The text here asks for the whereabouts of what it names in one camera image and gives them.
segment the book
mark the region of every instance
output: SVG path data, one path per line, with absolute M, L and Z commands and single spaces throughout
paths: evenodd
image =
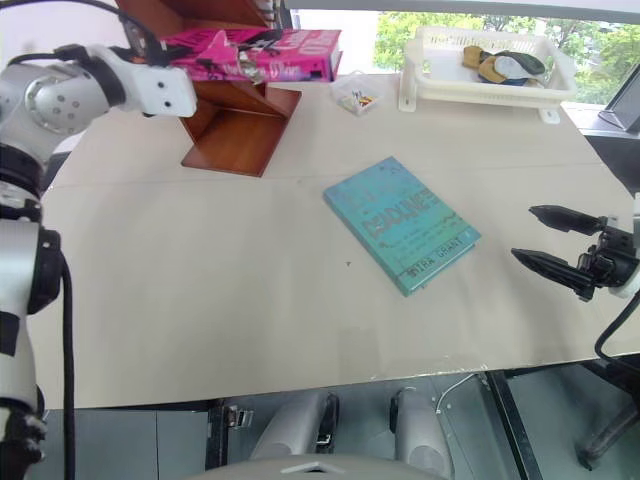
M 171 65 L 193 81 L 330 82 L 341 58 L 339 36 L 340 30 L 200 28 L 163 40 Z
M 328 188 L 324 198 L 405 296 L 480 238 L 393 157 Z

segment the pink book cover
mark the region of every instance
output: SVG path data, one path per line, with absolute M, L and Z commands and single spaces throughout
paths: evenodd
M 195 29 L 163 40 L 193 81 L 331 82 L 340 30 Z

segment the white table surface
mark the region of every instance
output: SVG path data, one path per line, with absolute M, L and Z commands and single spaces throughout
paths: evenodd
M 584 303 L 512 247 L 575 264 L 590 240 L 527 212 L 617 214 L 632 200 L 563 114 L 388 97 L 356 118 L 327 86 L 303 96 L 265 175 L 180 166 L 176 119 L 99 119 L 44 197 L 74 283 L 78 407 L 191 401 L 592 358 L 625 301 Z M 394 155 L 482 234 L 404 298 L 322 199 Z M 38 382 L 62 405 L 61 299 L 29 320 Z M 608 344 L 640 350 L 632 318 Z

